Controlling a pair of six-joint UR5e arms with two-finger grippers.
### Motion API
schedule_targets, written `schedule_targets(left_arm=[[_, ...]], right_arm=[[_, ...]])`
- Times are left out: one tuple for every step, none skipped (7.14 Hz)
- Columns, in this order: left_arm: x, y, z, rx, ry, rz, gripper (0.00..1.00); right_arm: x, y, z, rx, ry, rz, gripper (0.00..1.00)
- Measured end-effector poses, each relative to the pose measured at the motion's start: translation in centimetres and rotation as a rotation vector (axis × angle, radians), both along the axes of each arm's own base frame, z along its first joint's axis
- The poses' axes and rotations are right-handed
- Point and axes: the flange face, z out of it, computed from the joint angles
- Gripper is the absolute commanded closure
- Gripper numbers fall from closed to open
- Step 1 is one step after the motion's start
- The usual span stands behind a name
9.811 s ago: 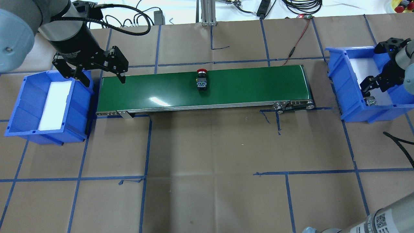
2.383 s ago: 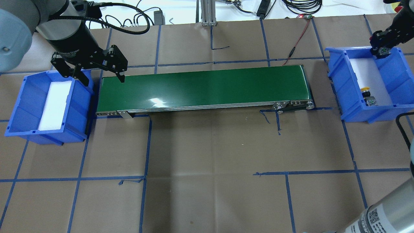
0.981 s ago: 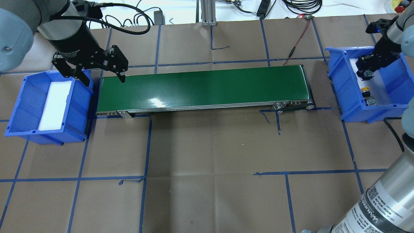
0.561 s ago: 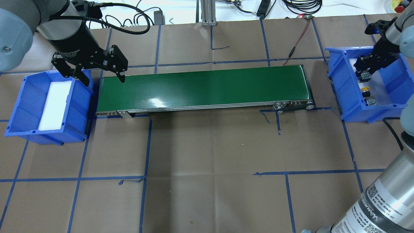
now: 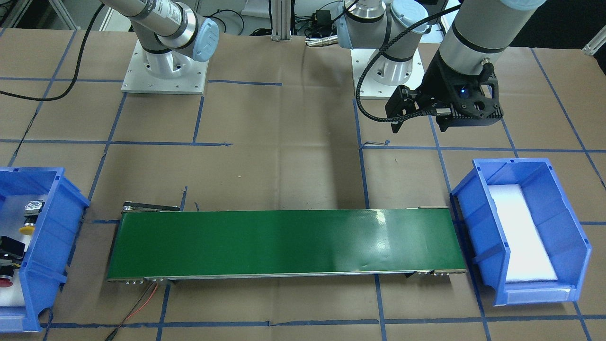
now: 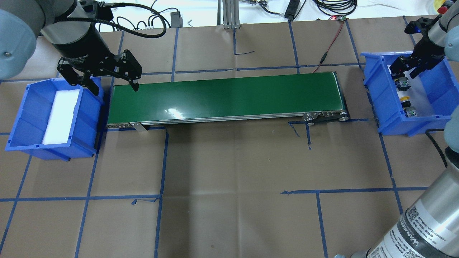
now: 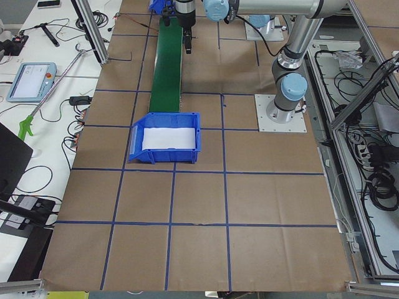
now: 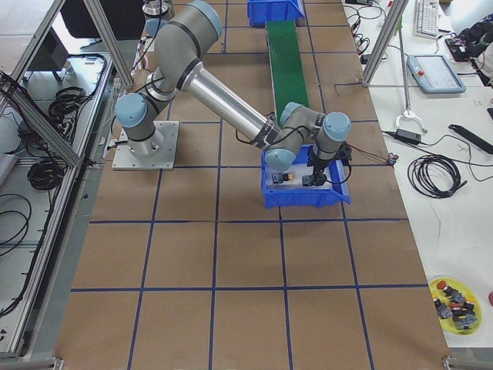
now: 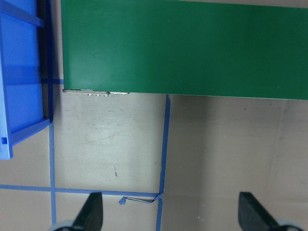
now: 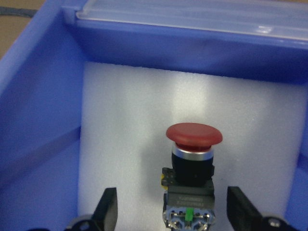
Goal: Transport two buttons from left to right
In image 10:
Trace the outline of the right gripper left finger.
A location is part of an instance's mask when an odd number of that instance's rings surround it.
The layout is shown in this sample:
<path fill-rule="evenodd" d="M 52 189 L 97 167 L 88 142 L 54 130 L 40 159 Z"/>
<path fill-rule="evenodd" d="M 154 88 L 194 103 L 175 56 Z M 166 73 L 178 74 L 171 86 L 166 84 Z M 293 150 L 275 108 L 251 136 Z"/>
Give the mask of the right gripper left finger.
<path fill-rule="evenodd" d="M 117 190 L 106 188 L 93 214 L 73 219 L 67 231 L 114 231 L 118 215 Z"/>

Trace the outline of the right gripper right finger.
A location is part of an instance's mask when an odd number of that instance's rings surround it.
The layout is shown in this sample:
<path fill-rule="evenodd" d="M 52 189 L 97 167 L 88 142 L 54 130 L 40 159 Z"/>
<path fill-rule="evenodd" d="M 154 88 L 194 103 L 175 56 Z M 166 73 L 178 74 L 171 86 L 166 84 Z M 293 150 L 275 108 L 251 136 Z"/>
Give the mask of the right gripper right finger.
<path fill-rule="evenodd" d="M 235 231 L 291 231 L 293 227 L 275 216 L 263 216 L 237 186 L 227 189 L 227 218 Z"/>

